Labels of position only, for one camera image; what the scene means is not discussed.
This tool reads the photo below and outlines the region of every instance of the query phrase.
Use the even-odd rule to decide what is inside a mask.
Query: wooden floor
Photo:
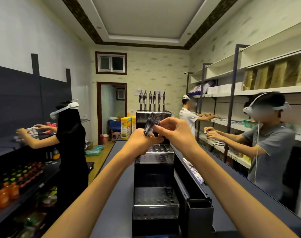
[[[114,143],[115,142],[109,141],[107,144],[105,144],[104,149],[101,151],[99,156],[86,157],[87,162],[94,162],[94,169],[89,174],[89,184],[91,184],[91,182],[93,181],[97,172],[99,172],[105,159],[107,158],[108,154],[110,153]]]

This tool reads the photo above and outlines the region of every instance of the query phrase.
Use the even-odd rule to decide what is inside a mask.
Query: door frame
[[[101,85],[117,85],[122,84],[125,89],[125,114],[127,115],[127,83],[125,82],[97,82],[97,134],[98,134],[98,144],[103,144],[102,140],[102,94]]]

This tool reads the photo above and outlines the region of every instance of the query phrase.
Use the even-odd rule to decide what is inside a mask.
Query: pink stool
[[[112,140],[111,141],[116,141],[119,136],[120,136],[120,132],[112,133]]]

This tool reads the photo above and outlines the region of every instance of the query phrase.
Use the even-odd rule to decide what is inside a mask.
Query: patterned wallpaper
[[[95,51],[102,52],[126,52],[127,75],[96,74]],[[95,82],[126,82],[127,83],[127,111],[136,112],[139,109],[138,96],[135,90],[165,91],[165,109],[174,111],[179,115],[182,96],[186,92],[187,75],[189,70],[189,54],[185,50],[168,50],[140,47],[114,47],[100,46],[91,50],[92,63],[92,107],[97,110],[97,93]],[[94,141],[97,142],[97,113],[91,113],[92,131]]]
[[[236,44],[251,45],[301,22],[301,0],[251,0],[209,37],[190,49],[190,70],[234,53]]]

